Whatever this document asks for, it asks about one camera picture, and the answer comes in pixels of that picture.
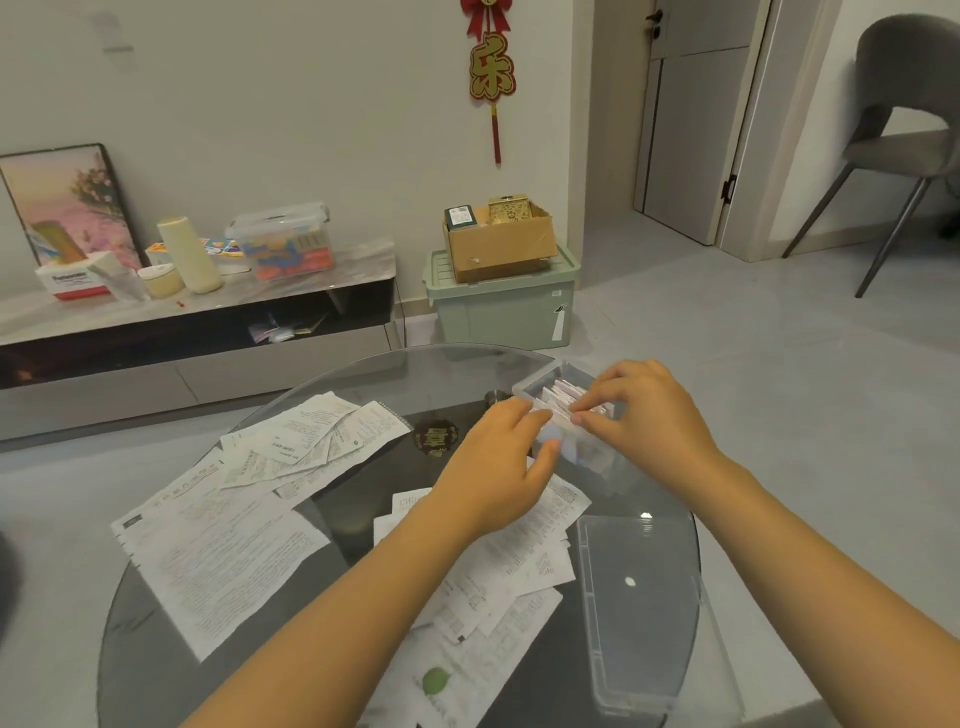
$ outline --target gold box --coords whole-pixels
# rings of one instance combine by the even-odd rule
[[[515,223],[531,218],[533,218],[533,212],[530,209],[530,198],[526,195],[507,195],[493,197],[490,200],[491,225]]]

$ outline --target right hand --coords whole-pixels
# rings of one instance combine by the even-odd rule
[[[623,401],[619,421],[589,410]],[[683,494],[726,458],[693,398],[658,361],[621,361],[600,375],[570,406],[575,425],[618,449],[663,486]]]

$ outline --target chair leg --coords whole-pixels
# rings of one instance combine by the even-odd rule
[[[893,231],[890,233],[890,237],[887,238],[887,241],[883,244],[883,247],[880,248],[879,252],[874,258],[874,264],[870,266],[870,271],[867,272],[867,277],[860,283],[860,287],[856,291],[856,297],[858,299],[863,298],[863,294],[866,293],[867,287],[873,281],[876,272],[880,270],[880,266],[883,265],[883,262],[887,259],[887,256],[890,254],[890,251],[893,250],[894,243],[897,242],[897,238],[900,237],[900,234],[903,232],[903,228],[906,226],[907,220],[910,219],[910,216],[913,215],[914,210],[917,209],[917,205],[920,204],[920,200],[924,198],[926,190],[930,188],[930,183],[933,180],[929,177],[924,177],[921,180],[917,180],[917,186],[913,188],[913,192],[910,193],[909,199],[906,201],[906,205],[903,206],[903,212],[900,213],[900,219],[897,221],[897,224],[894,226]]]
[[[843,183],[847,181],[847,177],[850,176],[850,172],[852,172],[853,169],[853,165],[848,164],[840,171],[840,175],[836,180],[833,181],[830,189],[827,190],[827,194],[824,195],[824,199],[817,203],[817,206],[813,208],[813,212],[811,212],[810,216],[806,218],[806,222],[804,223],[804,226],[800,228],[800,232],[797,233],[797,237],[795,237],[793,242],[787,246],[787,249],[783,251],[783,255],[781,257],[788,257],[791,253],[793,253],[793,249],[800,245],[800,241],[804,239],[804,235],[807,234],[810,228],[813,227],[813,224],[817,222],[817,218],[824,213],[825,209],[827,209],[827,205],[830,204],[830,200],[832,200],[836,196],[836,193],[840,191],[840,187],[842,187]]]

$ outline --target finger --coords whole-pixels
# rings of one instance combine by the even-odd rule
[[[530,449],[534,440],[537,439],[538,433],[543,429],[544,425],[550,422],[551,417],[553,417],[552,409],[539,409],[536,412],[531,412],[526,415],[516,423],[514,432],[516,433],[517,439],[523,445],[523,449]]]
[[[593,384],[599,384],[600,382],[608,381],[609,379],[616,379],[619,376],[630,376],[636,374],[637,368],[641,367],[643,367],[643,364],[638,361],[631,361],[630,359],[618,361],[606,372],[595,379]]]
[[[560,440],[547,440],[540,448],[537,459],[527,471],[525,482],[533,488],[537,497],[543,493],[546,484],[550,482],[550,476],[557,469],[557,460],[560,459]]]
[[[611,420],[609,417],[598,415],[596,412],[578,412],[571,417],[570,420],[591,435],[596,435],[608,445],[613,445],[620,428],[619,422]]]
[[[645,362],[643,362],[643,363],[646,364],[646,365],[647,365],[647,369],[649,369],[649,370],[650,370],[651,372],[653,372],[654,374],[657,374],[657,375],[660,375],[660,376],[669,376],[670,378],[673,378],[673,375],[670,374],[670,370],[667,369],[667,368],[666,368],[665,366],[663,366],[662,364],[660,364],[660,363],[657,361],[657,359],[647,359],[647,360],[646,360]]]
[[[510,397],[508,400],[499,401],[491,407],[487,414],[480,419],[480,423],[513,429],[523,419],[523,416],[530,411],[532,406],[531,401],[522,400],[519,397]]]
[[[626,379],[608,379],[599,384],[593,383],[589,392],[570,405],[570,412],[583,412],[593,409],[598,404],[608,401],[625,401],[627,399]]]

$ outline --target door hinge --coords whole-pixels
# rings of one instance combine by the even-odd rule
[[[730,178],[723,183],[723,189],[720,190],[720,199],[724,205],[733,202],[733,192],[736,190],[736,175],[730,175]]]

